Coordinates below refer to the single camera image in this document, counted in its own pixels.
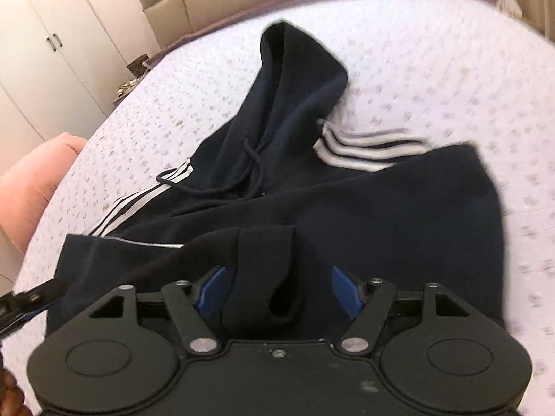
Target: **bed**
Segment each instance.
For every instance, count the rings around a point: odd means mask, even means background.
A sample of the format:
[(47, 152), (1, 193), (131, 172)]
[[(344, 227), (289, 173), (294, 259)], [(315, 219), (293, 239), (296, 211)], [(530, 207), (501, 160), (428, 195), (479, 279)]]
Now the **bed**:
[[(506, 231), (505, 314), (533, 358), (521, 412), (555, 408), (555, 49), (489, 0), (298, 0), (165, 52), (94, 134), (46, 209), (16, 291), (52, 277), (67, 233), (177, 167), (232, 118), (260, 66), (268, 24), (285, 19), (342, 61), (349, 86), (330, 118), (344, 131), (403, 127), (435, 145), (478, 145)], [(4, 343), (38, 409), (26, 361), (45, 316)]]

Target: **wardrobe door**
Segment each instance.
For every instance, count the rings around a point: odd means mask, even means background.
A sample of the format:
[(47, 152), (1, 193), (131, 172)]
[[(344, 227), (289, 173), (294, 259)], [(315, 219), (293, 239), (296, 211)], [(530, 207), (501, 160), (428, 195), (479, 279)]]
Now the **wardrobe door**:
[(56, 47), (106, 115), (134, 78), (87, 0), (31, 0)]
[(47, 40), (29, 0), (0, 0), (0, 83), (44, 139), (90, 137), (104, 113)]
[(0, 85), (0, 176), (42, 142)]

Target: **white cloth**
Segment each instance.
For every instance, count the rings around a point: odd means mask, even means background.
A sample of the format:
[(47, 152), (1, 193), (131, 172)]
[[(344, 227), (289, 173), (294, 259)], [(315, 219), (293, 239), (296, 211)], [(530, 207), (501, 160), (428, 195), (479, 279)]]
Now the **white cloth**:
[[(343, 130), (407, 127), (435, 144), (479, 145), (504, 206), (507, 321), (535, 365), (521, 410), (553, 416), (555, 49), (483, 1), (319, 1), (172, 52), (96, 132), (65, 177), (16, 289), (51, 278), (66, 233), (84, 232), (116, 198), (183, 163), (234, 116), (260, 66), (260, 34), (281, 18), (312, 33), (349, 71), (348, 91), (331, 116)], [(28, 324), (3, 349), (35, 410), (25, 368), (43, 339), (44, 321)]]

